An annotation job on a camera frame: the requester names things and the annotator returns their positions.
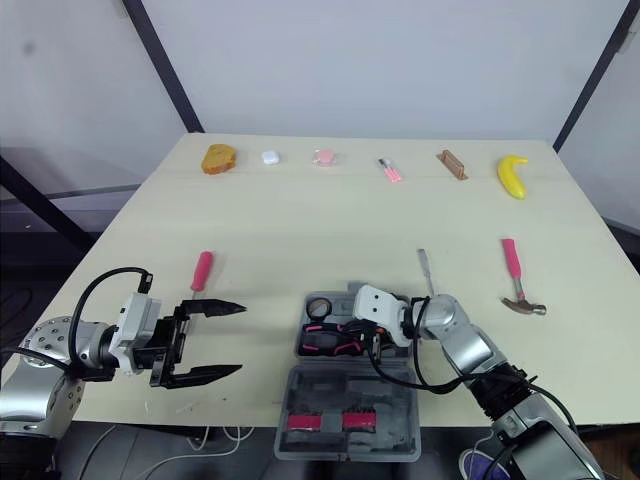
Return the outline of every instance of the yellow banana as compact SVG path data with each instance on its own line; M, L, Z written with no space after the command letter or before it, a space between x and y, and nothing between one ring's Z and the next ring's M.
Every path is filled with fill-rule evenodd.
M498 178L511 195L523 199L527 195L527 187L518 178L515 171L517 163L527 163L529 160L516 155L507 155L498 163Z

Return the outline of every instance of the wooden tabletop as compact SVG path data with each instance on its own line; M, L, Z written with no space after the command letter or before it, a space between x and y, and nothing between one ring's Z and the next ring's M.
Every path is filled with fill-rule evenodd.
M204 175L209 145L238 151L235 169ZM318 167L313 151L332 149ZM469 179L436 158L451 150ZM282 162L262 163L264 150ZM498 160L518 167L525 200L509 196ZM404 181L392 184L375 160L390 158ZM500 303L513 297L500 239L516 240L523 284L544 317ZM455 296L511 363L557 395L576 421L640 421L640 278L551 147L542 141L384 140L185 135L100 237L44 312L70 314L102 272L141 266L155 278L161 313L191 297L199 253L216 252L206 295L247 312L196 319L177 373L197 365L243 365L203 387L150 388L149 373L88 384L78 420L174 425L277 424L305 295L345 290L360 280L408 296L424 295L416 248L429 254L435 288ZM91 296L86 321L115 323L137 278L109 279ZM439 345L423 342L433 382L452 378ZM12 358L4 372L15 367ZM418 393L423 426L488 425L472 395Z

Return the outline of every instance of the brown chocolate bar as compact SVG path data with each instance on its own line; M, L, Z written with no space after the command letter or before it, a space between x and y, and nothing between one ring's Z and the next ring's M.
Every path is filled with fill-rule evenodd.
M439 153L436 157L438 157L438 160L440 160L458 180L466 180L469 178L464 173L464 165L462 162L449 150L443 150L442 153Z

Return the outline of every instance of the screwdriver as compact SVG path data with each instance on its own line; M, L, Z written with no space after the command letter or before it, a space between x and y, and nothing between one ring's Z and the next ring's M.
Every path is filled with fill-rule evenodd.
M193 271L193 281L191 282L193 294L191 295L191 300L198 298L199 293L204 290L207 279L209 278L209 273L211 272L211 267L213 267L213 252L205 250L200 253L198 263L196 263L196 268ZM191 322L185 323L186 328L183 333L188 333L189 330L191 330Z

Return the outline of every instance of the white wall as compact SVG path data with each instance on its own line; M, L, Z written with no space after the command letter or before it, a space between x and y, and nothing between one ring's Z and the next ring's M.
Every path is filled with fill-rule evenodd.
M45 193L139 183L184 133L118 1L0 0L0 152ZM549 141L625 5L145 2L208 131ZM562 151L601 213L635 226L637 43Z
M145 2L207 131L550 142L626 4Z
M560 150L600 215L640 231L640 37L617 54Z
M111 0L0 0L0 152L44 193L142 182L184 126Z

